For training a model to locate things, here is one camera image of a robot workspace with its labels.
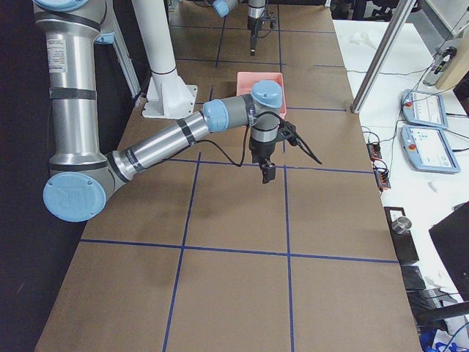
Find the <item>white table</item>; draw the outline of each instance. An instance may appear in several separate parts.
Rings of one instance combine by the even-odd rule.
[[[387,23],[366,21],[334,21],[337,37],[348,78],[354,96],[361,85],[376,48],[386,30]],[[410,73],[424,70],[432,62],[432,56],[412,24],[406,23],[383,65],[382,73]],[[422,73],[408,76],[380,74],[360,113],[363,126],[370,128],[381,139],[391,138],[401,109],[400,98],[404,89],[413,88]],[[420,90],[437,92],[435,88],[421,84]],[[446,111],[464,114],[464,110],[452,91],[443,93]],[[449,129],[469,135],[469,119],[449,117]],[[446,292],[456,292],[444,265],[429,236],[432,225],[447,217],[452,207],[469,200],[469,151],[457,153],[461,172],[444,175],[417,172],[410,166],[402,151],[399,122],[397,137],[391,152],[391,142],[382,143],[383,160],[391,167],[391,189],[381,196],[383,206],[402,207],[411,219],[413,240],[420,261],[418,267],[428,288],[443,287]],[[469,147],[469,140],[446,133],[452,149]]]

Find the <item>black wall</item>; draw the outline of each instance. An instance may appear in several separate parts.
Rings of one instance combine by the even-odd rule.
[[[115,1],[130,55],[146,62],[130,1]],[[67,223],[44,207],[49,77],[45,36],[32,2],[0,5],[0,351],[33,351],[85,223]],[[133,99],[112,46],[95,46],[100,144],[116,148]],[[142,82],[144,65],[136,65]]]

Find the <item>pink plastic container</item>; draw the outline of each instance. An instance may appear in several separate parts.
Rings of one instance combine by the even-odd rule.
[[[282,119],[287,114],[287,105],[285,103],[284,77],[279,72],[238,72],[236,95],[251,93],[252,86],[264,79],[269,79],[280,84],[282,91],[282,104],[278,113]]]

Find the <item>printed label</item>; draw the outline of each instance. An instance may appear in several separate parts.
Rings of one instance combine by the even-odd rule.
[[[49,39],[47,41],[47,59],[49,73],[67,72],[67,47],[63,39]]]

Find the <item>blue joint cap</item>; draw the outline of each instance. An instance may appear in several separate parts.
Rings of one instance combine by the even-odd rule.
[[[44,204],[59,219],[80,222],[91,219],[106,205],[104,188],[80,172],[54,175],[44,186]]]
[[[69,12],[84,6],[88,0],[33,0],[43,9],[57,12]]]
[[[229,14],[228,4],[224,0],[215,0],[212,6],[220,17],[225,17]]]
[[[101,35],[96,38],[95,44],[112,44],[114,43],[114,32],[101,33]]]
[[[251,96],[256,103],[272,109],[279,109],[283,102],[280,84],[275,81],[263,80],[255,83]]]
[[[229,115],[223,101],[215,99],[206,102],[202,107],[210,132],[221,132],[228,128]]]

